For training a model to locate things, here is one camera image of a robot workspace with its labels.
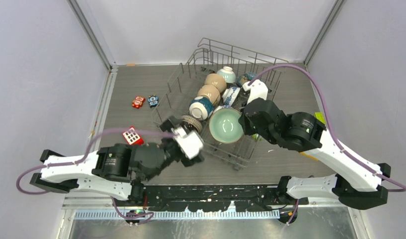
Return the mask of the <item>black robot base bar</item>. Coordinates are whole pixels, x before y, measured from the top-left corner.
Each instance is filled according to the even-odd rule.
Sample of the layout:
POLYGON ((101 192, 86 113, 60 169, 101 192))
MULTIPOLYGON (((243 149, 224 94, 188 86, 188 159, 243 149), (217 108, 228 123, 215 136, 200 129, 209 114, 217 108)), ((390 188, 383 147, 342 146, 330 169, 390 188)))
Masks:
POLYGON ((127 217, 149 212, 225 213, 234 207, 236 213, 272 213, 282 223, 292 224, 298 216, 300 200, 291 199, 277 185, 153 185, 133 182, 125 200, 114 205, 136 207, 127 217))

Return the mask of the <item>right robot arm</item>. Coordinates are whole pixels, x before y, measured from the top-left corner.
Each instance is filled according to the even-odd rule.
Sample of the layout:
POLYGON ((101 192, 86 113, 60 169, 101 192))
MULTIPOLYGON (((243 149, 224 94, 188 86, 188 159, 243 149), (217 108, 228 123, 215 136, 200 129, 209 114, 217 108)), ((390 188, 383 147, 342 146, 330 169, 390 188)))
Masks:
POLYGON ((317 159, 335 172, 311 178, 282 176, 275 191, 280 203, 330 198, 350 208, 367 210, 388 202, 389 191, 382 186, 381 177, 390 176, 391 167, 362 158, 363 167, 352 160, 315 116, 305 112, 285 114, 274 102, 256 98, 244 106, 239 123, 245 135, 258 134, 270 144, 317 159))

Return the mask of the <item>pale green celadon bowl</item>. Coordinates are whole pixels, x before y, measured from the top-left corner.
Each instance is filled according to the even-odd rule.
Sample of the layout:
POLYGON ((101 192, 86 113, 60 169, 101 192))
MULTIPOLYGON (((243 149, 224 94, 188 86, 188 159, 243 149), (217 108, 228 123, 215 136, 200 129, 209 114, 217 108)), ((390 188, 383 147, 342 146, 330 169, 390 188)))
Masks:
POLYGON ((209 131, 212 137, 223 144, 235 143, 244 135, 239 123, 241 113, 236 109, 216 110, 209 120, 209 131))

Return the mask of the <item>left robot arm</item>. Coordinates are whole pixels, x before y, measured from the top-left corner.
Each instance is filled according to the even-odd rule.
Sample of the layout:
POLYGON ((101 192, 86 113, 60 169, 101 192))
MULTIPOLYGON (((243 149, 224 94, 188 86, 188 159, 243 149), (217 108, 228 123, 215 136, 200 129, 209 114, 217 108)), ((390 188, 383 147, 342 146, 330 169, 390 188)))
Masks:
POLYGON ((143 183, 171 163, 189 167, 204 161, 204 141, 196 129, 175 117, 166 119, 159 128, 163 136, 160 143, 117 143, 70 157, 44 150, 40 159, 44 167, 32 175, 30 184, 53 193, 95 192, 139 206, 144 200, 143 183))

